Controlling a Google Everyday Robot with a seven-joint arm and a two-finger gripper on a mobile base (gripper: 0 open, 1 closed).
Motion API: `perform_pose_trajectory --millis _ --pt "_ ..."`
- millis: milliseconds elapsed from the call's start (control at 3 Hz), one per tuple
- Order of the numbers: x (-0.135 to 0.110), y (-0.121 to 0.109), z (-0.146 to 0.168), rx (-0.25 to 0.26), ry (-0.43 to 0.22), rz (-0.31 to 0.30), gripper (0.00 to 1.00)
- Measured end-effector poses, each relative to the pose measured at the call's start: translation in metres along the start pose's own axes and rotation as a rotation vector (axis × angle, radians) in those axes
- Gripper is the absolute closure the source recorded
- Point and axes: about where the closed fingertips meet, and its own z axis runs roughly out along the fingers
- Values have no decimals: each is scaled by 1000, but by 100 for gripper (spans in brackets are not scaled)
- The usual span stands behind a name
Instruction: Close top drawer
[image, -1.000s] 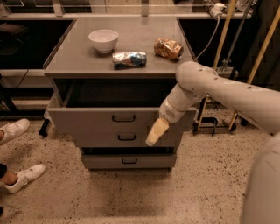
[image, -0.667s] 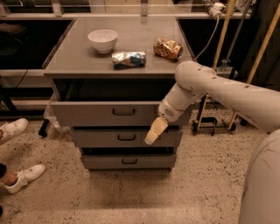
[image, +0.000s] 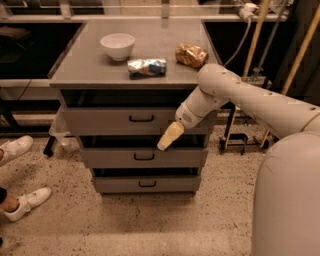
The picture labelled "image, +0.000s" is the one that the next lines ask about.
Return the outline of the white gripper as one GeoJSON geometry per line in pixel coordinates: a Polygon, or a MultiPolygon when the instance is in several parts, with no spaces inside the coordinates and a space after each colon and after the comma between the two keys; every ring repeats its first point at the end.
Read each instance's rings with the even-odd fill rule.
{"type": "Polygon", "coordinates": [[[157,144],[158,149],[161,151],[166,150],[177,140],[184,133],[184,128],[191,129],[197,126],[202,121],[202,117],[193,114],[187,104],[183,102],[176,110],[175,120],[168,126],[157,144]]]}

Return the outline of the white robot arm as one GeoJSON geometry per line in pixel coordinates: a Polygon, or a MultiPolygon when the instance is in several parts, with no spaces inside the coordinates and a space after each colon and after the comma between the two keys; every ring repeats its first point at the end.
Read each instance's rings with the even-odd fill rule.
{"type": "Polygon", "coordinates": [[[164,150],[227,102],[279,141],[256,179],[252,256],[320,256],[320,109],[248,84],[219,64],[204,65],[198,86],[158,142],[164,150]]]}

